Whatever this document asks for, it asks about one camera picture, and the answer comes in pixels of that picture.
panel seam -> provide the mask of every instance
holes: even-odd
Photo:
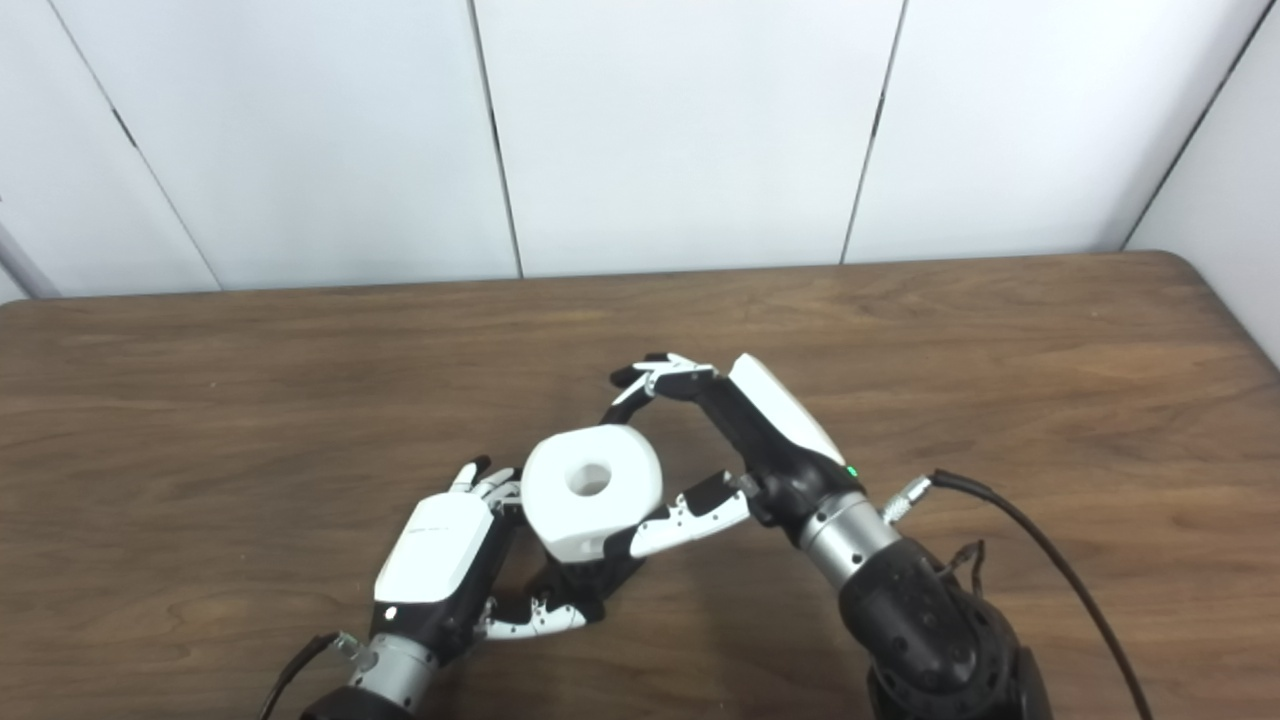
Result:
[[[849,258],[849,243],[854,237],[854,220],[858,219],[858,206],[863,200],[863,186],[867,184],[867,169],[872,164],[872,151],[876,149],[876,135],[879,132],[881,118],[884,113],[884,97],[888,95],[888,81],[893,76],[893,60],[897,58],[897,44],[902,38],[902,26],[906,23],[906,6],[910,0],[902,0],[902,9],[897,14],[897,27],[893,28],[893,44],[888,49],[888,61],[884,63],[884,79],[881,82],[881,94],[876,104],[876,118],[872,120],[870,137],[867,140],[867,152],[863,154],[863,168],[858,173],[858,187],[854,190],[854,206],[849,211],[849,227],[845,228],[845,246],[840,250],[840,264],[844,265]]]

silver cylindrical joint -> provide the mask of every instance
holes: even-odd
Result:
[[[356,685],[416,714],[422,705],[431,676],[440,662],[430,650],[399,635],[376,635],[369,650],[376,661],[367,670],[356,670],[348,685]]]
[[[809,518],[800,532],[800,550],[838,589],[867,560],[901,538],[867,496],[846,492],[823,502]]]

cable connector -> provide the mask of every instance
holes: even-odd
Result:
[[[924,500],[925,493],[933,486],[933,480],[928,475],[920,475],[914,480],[906,483],[906,487],[899,491],[897,495],[888,498],[884,503],[884,509],[881,510],[881,518],[884,519],[886,525],[893,525],[906,514],[916,506],[922,500]]]
[[[349,633],[338,633],[338,638],[333,641],[333,648],[361,673],[367,673],[372,670],[374,665],[378,665],[378,653]]]

black fingertip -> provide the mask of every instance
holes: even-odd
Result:
[[[609,384],[612,384],[618,389],[626,389],[631,387],[631,383],[640,379],[640,375],[643,374],[644,373],[636,370],[631,365],[627,365],[626,368],[618,368],[617,370],[609,373]]]

robotic arm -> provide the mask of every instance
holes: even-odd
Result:
[[[1052,716],[1036,660],[1004,615],[893,528],[928,479],[877,511],[822,427],[749,355],[728,375],[650,355],[611,379],[625,389],[604,421],[625,423],[659,396],[690,401],[742,456],[746,471],[728,475],[726,492],[745,496],[750,514],[781,528],[832,584],[845,626],[872,656],[878,719]]]

